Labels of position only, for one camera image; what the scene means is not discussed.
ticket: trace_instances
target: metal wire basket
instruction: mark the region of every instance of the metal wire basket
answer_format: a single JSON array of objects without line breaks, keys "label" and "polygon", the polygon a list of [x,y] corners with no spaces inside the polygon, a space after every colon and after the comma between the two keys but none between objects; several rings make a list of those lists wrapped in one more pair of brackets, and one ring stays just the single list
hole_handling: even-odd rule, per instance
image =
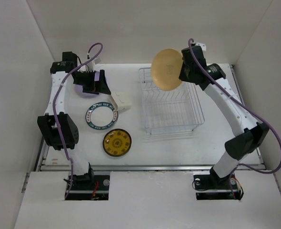
[{"label": "metal wire basket", "polygon": [[139,77],[147,134],[191,132],[204,123],[194,84],[183,82],[166,92],[154,84],[150,68],[140,68]]}]

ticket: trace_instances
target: white backdrop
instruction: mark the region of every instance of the white backdrop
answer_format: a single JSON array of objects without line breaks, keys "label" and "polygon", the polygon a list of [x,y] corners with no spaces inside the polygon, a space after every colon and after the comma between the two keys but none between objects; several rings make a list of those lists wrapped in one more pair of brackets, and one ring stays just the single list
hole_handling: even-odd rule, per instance
[{"label": "white backdrop", "polygon": [[208,62],[235,63],[271,0],[27,0],[55,59],[86,56],[102,42],[103,63],[151,63],[190,37],[208,46]]},{"label": "white backdrop", "polygon": [[[245,103],[275,127],[281,137],[281,0],[274,0],[235,67]],[[268,168],[280,159],[269,133],[261,154]],[[281,170],[276,174],[281,188]]]},{"label": "white backdrop", "polygon": [[52,62],[26,1],[0,0],[0,229],[15,221],[39,149]]}]

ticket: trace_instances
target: white panel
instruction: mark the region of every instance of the white panel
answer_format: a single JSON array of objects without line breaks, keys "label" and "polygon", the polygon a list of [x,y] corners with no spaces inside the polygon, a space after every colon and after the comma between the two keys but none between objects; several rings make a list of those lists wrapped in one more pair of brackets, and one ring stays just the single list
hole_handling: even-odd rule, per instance
[{"label": "white panel", "polygon": [[[75,91],[70,94],[69,115],[77,125],[80,138],[74,152],[82,160],[92,165],[213,165],[223,155],[224,143],[234,137],[231,127],[214,101],[196,87],[205,123],[194,132],[180,135],[146,135],[141,106],[141,84],[138,70],[150,64],[99,64],[104,69],[111,91],[124,91],[132,101],[130,110],[119,112],[114,128],[122,128],[132,137],[130,151],[121,157],[107,155],[102,147],[104,136],[109,130],[93,130],[86,121],[87,109],[97,102],[108,101],[107,95],[94,98],[80,98]],[[231,88],[236,92],[231,69],[228,64],[220,64],[226,73]],[[47,164],[59,165],[63,162],[63,151],[49,148]],[[245,158],[244,163],[259,164],[256,152]]]},{"label": "white panel", "polygon": [[209,62],[236,62],[271,0],[28,0],[55,58],[105,46],[102,62],[150,63],[190,37]]},{"label": "white panel", "polygon": [[242,201],[196,200],[190,172],[113,172],[108,201],[65,201],[66,172],[33,172],[15,229],[281,229],[273,175],[238,171]]},{"label": "white panel", "polygon": [[[281,136],[281,0],[274,0],[236,65],[244,101],[270,121]],[[275,168],[280,150],[269,133],[261,146],[269,168]],[[276,174],[281,187],[281,171]]]},{"label": "white panel", "polygon": [[53,59],[24,0],[0,0],[0,229],[13,226],[39,149]]}]

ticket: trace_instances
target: purple cable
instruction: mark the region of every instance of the purple cable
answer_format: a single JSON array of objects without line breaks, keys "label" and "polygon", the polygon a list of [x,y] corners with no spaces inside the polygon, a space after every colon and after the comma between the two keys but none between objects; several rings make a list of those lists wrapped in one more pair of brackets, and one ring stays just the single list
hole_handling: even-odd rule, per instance
[{"label": "purple cable", "polygon": [[84,66],[84,65],[90,63],[91,61],[93,61],[93,60],[101,53],[102,48],[103,48],[103,45],[102,45],[102,43],[98,42],[98,43],[93,44],[93,45],[90,47],[90,49],[89,49],[89,51],[88,51],[88,55],[89,55],[90,51],[92,50],[92,48],[95,47],[95,46],[98,45],[98,44],[100,45],[100,49],[99,49],[99,51],[98,51],[92,58],[90,58],[89,60],[87,60],[87,61],[84,62],[83,64],[81,64],[81,65],[79,65],[78,67],[76,67],[76,68],[74,68],[73,70],[71,70],[71,71],[63,78],[63,80],[62,80],[62,82],[61,82],[61,84],[60,84],[60,87],[59,87],[59,89],[58,89],[58,91],[57,91],[57,93],[56,93],[56,95],[55,95],[55,97],[54,97],[54,100],[53,100],[53,112],[54,112],[55,122],[56,122],[57,129],[58,129],[58,132],[59,132],[59,135],[60,135],[61,143],[62,143],[62,145],[63,145],[63,149],[64,149],[64,152],[65,152],[66,159],[70,161],[70,173],[71,173],[71,175],[70,175],[70,187],[69,187],[69,189],[68,189],[67,194],[65,195],[65,198],[69,195],[69,192],[70,192],[70,190],[71,190],[71,188],[72,188],[72,186],[73,186],[73,174],[74,174],[74,172],[73,172],[73,165],[74,165],[74,161],[73,161],[72,158],[70,158],[69,153],[68,153],[68,149],[66,148],[66,144],[65,144],[64,137],[63,137],[63,133],[62,133],[62,131],[61,131],[61,126],[60,126],[60,123],[59,123],[59,120],[58,120],[58,117],[57,117],[56,100],[57,100],[58,95],[59,95],[59,93],[60,93],[60,91],[61,91],[61,89],[62,89],[62,87],[63,87],[64,82],[67,80],[67,78],[68,78],[73,72],[75,72],[75,71],[77,71],[79,68],[81,68],[82,66]]},{"label": "purple cable", "polygon": [[[219,87],[219,89],[221,91],[223,91],[231,100],[233,100],[236,104],[238,104],[240,107],[244,108],[246,111],[248,111],[251,115],[253,115],[254,117],[256,117],[258,120],[262,121],[263,123],[265,123],[269,129],[273,132],[273,134],[275,135],[278,143],[279,143],[279,146],[280,146],[280,151],[281,151],[281,139],[278,135],[278,133],[276,132],[276,130],[262,117],[260,117],[258,114],[256,114],[255,112],[251,111],[249,108],[247,108],[245,105],[243,105],[240,101],[236,100],[234,97],[232,97],[220,84],[218,84],[209,74],[208,72],[201,66],[201,64],[199,63],[199,61],[197,60],[197,58],[195,57],[194,53],[193,53],[193,50],[192,50],[192,47],[191,47],[191,42],[194,43],[194,39],[193,38],[190,38],[188,40],[188,46],[189,46],[189,49],[190,49],[190,52],[191,52],[191,55],[193,57],[193,60],[196,62],[197,66],[201,69],[201,71],[205,74],[205,76],[207,76],[209,78],[209,80],[211,82],[213,82],[217,87]],[[254,170],[256,172],[259,172],[259,173],[263,173],[263,174],[273,174],[273,173],[276,173],[280,168],[281,168],[281,159],[280,159],[280,163],[279,165],[272,171],[262,171],[262,170],[259,170],[259,169],[256,169],[256,168],[253,168],[247,164],[239,164],[241,166],[245,166],[251,170]]]}]

